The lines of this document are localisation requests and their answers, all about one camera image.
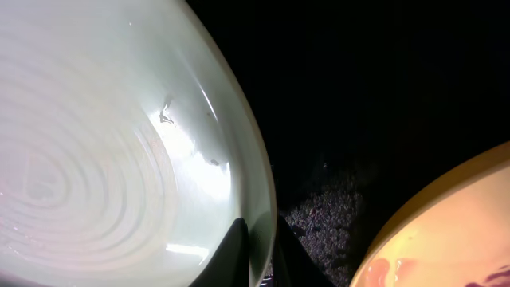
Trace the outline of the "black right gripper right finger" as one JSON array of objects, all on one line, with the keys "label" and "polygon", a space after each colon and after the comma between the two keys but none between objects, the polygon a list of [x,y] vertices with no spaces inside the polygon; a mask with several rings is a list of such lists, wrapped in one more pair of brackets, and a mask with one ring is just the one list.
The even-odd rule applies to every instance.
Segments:
[{"label": "black right gripper right finger", "polygon": [[273,248],[273,278],[280,287],[334,287],[281,215]]}]

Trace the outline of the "mint green plate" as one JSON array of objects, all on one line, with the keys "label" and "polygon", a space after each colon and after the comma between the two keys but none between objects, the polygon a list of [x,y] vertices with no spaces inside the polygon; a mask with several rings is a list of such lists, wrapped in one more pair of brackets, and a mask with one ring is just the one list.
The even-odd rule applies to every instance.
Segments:
[{"label": "mint green plate", "polygon": [[1,283],[190,286],[277,207],[257,122],[184,1],[1,4]]}]

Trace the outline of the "yellow plate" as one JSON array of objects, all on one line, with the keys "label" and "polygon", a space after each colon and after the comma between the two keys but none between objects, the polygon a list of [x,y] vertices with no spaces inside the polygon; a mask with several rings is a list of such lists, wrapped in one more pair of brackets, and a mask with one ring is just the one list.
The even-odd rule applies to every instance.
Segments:
[{"label": "yellow plate", "polygon": [[406,202],[351,281],[352,287],[508,284],[508,143],[455,167]]}]

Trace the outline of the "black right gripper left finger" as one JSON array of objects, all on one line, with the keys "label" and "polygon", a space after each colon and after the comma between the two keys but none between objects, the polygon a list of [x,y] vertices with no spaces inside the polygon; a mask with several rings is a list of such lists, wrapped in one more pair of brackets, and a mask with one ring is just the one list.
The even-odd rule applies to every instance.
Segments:
[{"label": "black right gripper left finger", "polygon": [[249,287],[249,232],[243,218],[233,221],[190,287]]}]

